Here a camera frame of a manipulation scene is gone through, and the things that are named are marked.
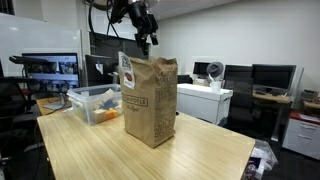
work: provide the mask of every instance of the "white cabinet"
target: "white cabinet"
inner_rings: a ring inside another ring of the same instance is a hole
[[[320,126],[314,123],[289,119],[282,147],[320,159]]]
[[[231,90],[221,89],[220,93],[212,93],[210,87],[178,84],[177,110],[219,124],[228,117]]]

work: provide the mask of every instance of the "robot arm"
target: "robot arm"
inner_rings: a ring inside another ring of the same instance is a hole
[[[129,14],[132,25],[137,28],[135,39],[143,54],[148,53],[147,38],[150,35],[153,45],[158,45],[156,31],[158,24],[152,14],[148,13],[151,0],[107,0],[107,6],[112,6],[110,23],[121,23],[126,13]]]

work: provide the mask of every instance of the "paper bag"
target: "paper bag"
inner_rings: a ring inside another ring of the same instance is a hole
[[[125,130],[154,148],[175,133],[177,61],[119,52]]]

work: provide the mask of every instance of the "ceiling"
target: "ceiling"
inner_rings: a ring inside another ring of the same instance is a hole
[[[158,3],[151,7],[149,12],[160,20],[234,1],[237,0],[158,0]]]

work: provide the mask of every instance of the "wooden table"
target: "wooden table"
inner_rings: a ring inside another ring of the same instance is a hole
[[[54,110],[51,110],[51,109],[48,109],[48,108],[44,108],[43,106],[47,105],[47,104],[49,104],[51,102],[55,102],[55,101],[59,101],[59,98],[53,97],[53,98],[44,98],[44,99],[37,100],[37,105],[39,107],[39,110],[40,110],[42,116],[50,114],[50,113],[52,113],[54,111]],[[67,106],[66,108],[59,109],[56,112],[64,111],[67,108],[69,108],[69,107]]]
[[[316,104],[313,102],[303,101],[304,106],[308,108],[320,109],[320,104]]]
[[[69,111],[38,124],[56,179],[240,179],[255,144],[182,113],[155,149],[125,132],[123,116],[89,126]]]
[[[290,104],[291,100],[289,96],[272,96],[272,94],[256,94],[255,92],[252,94],[254,98],[263,99],[267,101],[274,101],[280,104],[280,108],[278,110],[277,120],[275,127],[273,129],[271,140],[278,142],[279,141],[279,126],[281,122],[281,116],[283,113],[283,108],[286,104]]]

